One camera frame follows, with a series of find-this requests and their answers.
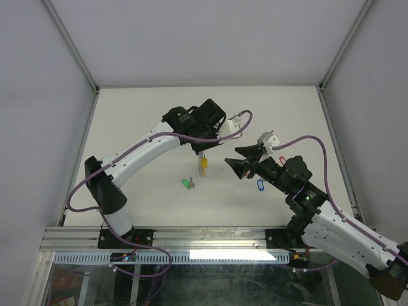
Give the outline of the keyring with yellow handle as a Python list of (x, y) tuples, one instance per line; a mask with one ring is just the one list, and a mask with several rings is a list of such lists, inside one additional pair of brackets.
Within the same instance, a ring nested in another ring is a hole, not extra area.
[(198, 154), (198, 169), (200, 177), (205, 178), (207, 176), (208, 159), (204, 151)]

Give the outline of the bright green tag key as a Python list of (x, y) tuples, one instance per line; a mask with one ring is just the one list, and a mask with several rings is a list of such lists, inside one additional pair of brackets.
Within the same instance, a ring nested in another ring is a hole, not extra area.
[(182, 179), (182, 184), (188, 191), (190, 191), (191, 189), (194, 189), (195, 187), (192, 177), (189, 177), (188, 179), (186, 178)]

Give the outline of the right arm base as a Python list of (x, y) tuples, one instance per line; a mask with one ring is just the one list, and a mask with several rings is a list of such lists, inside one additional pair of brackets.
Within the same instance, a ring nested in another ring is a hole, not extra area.
[(310, 223), (294, 215), (286, 226), (266, 229), (266, 248), (284, 249), (289, 252), (306, 249), (307, 244), (303, 241), (302, 235), (305, 233), (307, 225), (310, 225)]

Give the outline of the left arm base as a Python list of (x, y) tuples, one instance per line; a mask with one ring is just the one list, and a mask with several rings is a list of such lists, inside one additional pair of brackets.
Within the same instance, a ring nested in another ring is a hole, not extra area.
[(119, 240), (109, 229), (101, 229), (99, 231), (98, 249), (134, 249), (134, 244), (142, 245), (137, 249), (145, 249), (146, 245), (152, 246), (154, 229), (133, 228), (122, 239), (131, 242), (131, 244), (124, 243)]

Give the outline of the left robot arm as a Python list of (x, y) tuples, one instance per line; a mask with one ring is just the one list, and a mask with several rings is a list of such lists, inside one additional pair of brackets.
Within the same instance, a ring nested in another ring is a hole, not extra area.
[(125, 209), (127, 198), (120, 188), (136, 172), (164, 153), (186, 143), (191, 145), (195, 153), (219, 145), (218, 143), (194, 143), (177, 136), (166, 135), (155, 139), (152, 139), (152, 136), (170, 132), (194, 138), (215, 139), (225, 120), (226, 113), (212, 99), (189, 109), (178, 106), (164, 114), (161, 121), (145, 135), (144, 139), (137, 141), (143, 143), (141, 146), (115, 164), (112, 163), (113, 160), (127, 152), (129, 147), (102, 160), (92, 156), (85, 161), (86, 177), (108, 164), (111, 166), (90, 179), (86, 186), (112, 227), (111, 239), (117, 246), (124, 248), (133, 242), (133, 226)]

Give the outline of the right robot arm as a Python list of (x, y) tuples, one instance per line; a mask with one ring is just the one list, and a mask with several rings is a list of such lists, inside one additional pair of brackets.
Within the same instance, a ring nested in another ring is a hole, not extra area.
[(397, 243), (334, 207), (328, 192), (310, 182), (312, 172), (302, 156), (283, 165), (264, 158), (260, 145), (237, 147), (242, 159), (225, 162), (238, 178), (259, 176), (286, 195), (294, 213), (285, 227), (286, 242), (320, 249), (366, 277), (381, 295), (394, 301), (407, 289), (407, 243)]

